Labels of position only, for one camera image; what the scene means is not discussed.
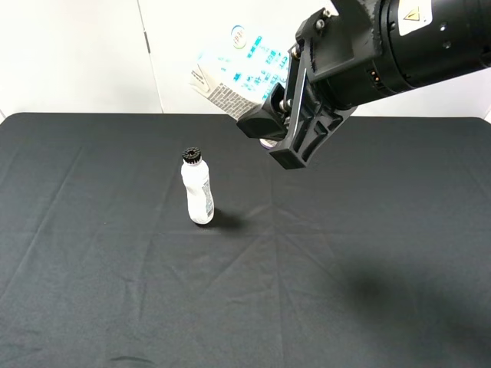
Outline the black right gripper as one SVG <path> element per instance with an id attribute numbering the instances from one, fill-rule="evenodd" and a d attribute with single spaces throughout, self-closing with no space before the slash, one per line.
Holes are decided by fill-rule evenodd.
<path id="1" fill-rule="evenodd" d="M 284 169 L 305 168 L 356 107 L 387 97 L 387 3 L 332 5 L 296 31 L 286 88 L 236 123 L 248 138 L 282 140 L 269 154 Z"/>

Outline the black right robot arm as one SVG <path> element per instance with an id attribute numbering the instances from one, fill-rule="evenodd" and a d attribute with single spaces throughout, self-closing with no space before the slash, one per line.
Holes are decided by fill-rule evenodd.
<path id="1" fill-rule="evenodd" d="M 336 1 L 304 20 L 288 78 L 238 128 L 300 169 L 362 104 L 490 66 L 488 1 Z"/>

